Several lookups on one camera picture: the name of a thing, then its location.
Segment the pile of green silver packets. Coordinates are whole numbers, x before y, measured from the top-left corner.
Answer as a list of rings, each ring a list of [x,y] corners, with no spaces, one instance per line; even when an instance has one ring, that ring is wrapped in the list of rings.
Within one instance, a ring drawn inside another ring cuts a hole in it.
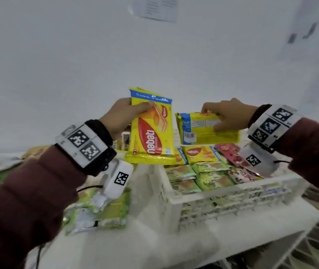
[[[101,186],[88,186],[78,190],[79,200],[69,205],[65,211],[62,229],[65,235],[97,230],[116,230],[126,227],[131,202],[131,189],[126,187],[122,195],[103,210],[94,206]]]

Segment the wristband with marker tags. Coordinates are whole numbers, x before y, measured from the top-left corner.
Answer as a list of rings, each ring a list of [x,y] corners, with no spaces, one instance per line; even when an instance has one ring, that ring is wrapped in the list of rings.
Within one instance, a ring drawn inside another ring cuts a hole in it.
[[[287,105],[272,105],[248,128],[248,138],[263,150],[273,153],[271,147],[303,115]]]
[[[80,170],[91,176],[107,170],[117,155],[109,131],[99,120],[69,126],[55,137],[55,143]]]

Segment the person's left hand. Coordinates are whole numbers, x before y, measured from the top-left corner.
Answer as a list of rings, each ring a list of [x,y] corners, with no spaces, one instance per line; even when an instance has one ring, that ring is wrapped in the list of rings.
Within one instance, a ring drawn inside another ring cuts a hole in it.
[[[99,119],[106,127],[112,140],[117,140],[121,133],[131,130],[132,121],[138,117],[132,115],[132,98],[117,100],[110,110]]]

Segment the green wafer packet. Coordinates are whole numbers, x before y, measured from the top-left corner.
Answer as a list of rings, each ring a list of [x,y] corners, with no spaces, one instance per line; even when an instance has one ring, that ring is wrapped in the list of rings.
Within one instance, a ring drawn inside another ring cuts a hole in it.
[[[164,166],[170,182],[178,182],[195,179],[196,173],[190,165]]]
[[[171,182],[173,190],[181,194],[193,194],[202,192],[195,180],[183,180]]]
[[[196,174],[204,174],[204,173],[211,173],[211,172],[221,172],[221,171],[228,171],[230,167],[223,163],[222,161],[219,162],[198,162],[191,165],[193,171]]]
[[[200,173],[196,176],[195,182],[202,191],[211,191],[235,185],[225,171]]]

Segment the white paper notice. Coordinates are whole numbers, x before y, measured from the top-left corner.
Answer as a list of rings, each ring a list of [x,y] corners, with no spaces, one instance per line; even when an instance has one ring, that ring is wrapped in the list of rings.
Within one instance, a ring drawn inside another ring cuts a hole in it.
[[[157,21],[176,23],[178,0],[133,0],[133,14]]]

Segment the left wristband with marker tags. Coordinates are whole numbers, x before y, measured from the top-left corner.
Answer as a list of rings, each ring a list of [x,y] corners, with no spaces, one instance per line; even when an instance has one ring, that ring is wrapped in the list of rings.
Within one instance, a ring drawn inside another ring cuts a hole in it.
[[[109,131],[99,120],[69,126],[55,137],[55,143],[80,170],[91,176],[107,170],[117,155]]]

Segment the person's left forearm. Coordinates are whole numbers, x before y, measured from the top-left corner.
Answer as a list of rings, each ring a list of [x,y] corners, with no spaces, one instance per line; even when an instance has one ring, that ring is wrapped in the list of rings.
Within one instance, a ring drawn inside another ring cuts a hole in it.
[[[58,235],[76,189],[104,163],[101,155],[81,168],[55,144],[7,175],[0,184],[0,269],[23,268],[32,249]]]

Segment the pink snack packet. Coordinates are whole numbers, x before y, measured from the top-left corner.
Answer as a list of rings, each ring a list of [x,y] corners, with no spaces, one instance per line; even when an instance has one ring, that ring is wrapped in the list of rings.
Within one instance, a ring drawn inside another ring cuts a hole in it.
[[[229,169],[228,176],[236,185],[264,179],[262,176],[243,167],[233,167]]]

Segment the small yellow wafer packet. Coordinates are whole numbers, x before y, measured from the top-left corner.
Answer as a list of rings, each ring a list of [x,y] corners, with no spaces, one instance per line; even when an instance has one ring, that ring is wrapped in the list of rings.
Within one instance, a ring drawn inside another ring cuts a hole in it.
[[[175,160],[176,160],[175,164],[179,166],[184,166],[189,164],[184,154],[184,151],[181,147],[175,148]]]
[[[182,146],[184,155],[190,165],[200,162],[222,162],[219,153],[213,146]]]

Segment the person's right forearm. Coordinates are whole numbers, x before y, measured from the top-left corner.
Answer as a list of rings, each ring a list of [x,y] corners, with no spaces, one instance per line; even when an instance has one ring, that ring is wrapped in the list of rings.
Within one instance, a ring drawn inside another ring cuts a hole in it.
[[[248,128],[269,107],[259,107],[248,124]],[[290,170],[304,177],[319,188],[319,123],[301,118],[272,146],[274,152],[279,152],[292,158]]]

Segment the white plastic crate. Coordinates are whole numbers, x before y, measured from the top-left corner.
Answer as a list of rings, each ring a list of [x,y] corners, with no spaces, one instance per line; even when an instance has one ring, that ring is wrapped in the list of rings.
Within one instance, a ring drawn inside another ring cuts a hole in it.
[[[156,197],[161,231],[167,234],[197,228],[207,220],[289,205],[309,187],[304,178],[288,173],[211,191],[182,194],[173,189],[160,165],[153,167],[149,180]]]

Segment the yellow packet with white label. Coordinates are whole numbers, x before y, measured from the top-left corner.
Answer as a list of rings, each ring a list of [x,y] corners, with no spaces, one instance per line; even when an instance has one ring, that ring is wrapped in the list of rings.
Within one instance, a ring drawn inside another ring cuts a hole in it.
[[[175,113],[181,144],[209,145],[220,143],[239,143],[240,131],[214,132],[214,126],[221,117],[213,113]]]

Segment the pale yellow snack packet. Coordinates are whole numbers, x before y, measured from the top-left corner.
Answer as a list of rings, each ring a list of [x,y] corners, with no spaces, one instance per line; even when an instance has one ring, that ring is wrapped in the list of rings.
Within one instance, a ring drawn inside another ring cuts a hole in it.
[[[50,147],[51,145],[32,147],[27,152],[25,152],[20,158],[23,160],[28,160],[31,158],[38,159]]]

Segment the large yellow wafer packet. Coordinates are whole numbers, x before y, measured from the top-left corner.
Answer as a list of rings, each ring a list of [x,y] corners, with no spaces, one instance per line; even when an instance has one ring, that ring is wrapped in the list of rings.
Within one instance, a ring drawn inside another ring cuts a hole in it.
[[[131,122],[126,161],[134,164],[174,165],[172,99],[139,87],[129,90],[132,105],[144,102],[152,102],[154,105]]]

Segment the cream snack packet with picture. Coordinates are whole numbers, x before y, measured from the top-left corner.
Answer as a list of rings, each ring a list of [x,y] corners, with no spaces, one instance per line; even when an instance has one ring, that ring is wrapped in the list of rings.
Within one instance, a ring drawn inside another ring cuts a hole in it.
[[[130,131],[122,132],[121,136],[113,144],[116,151],[127,152],[130,145]]]

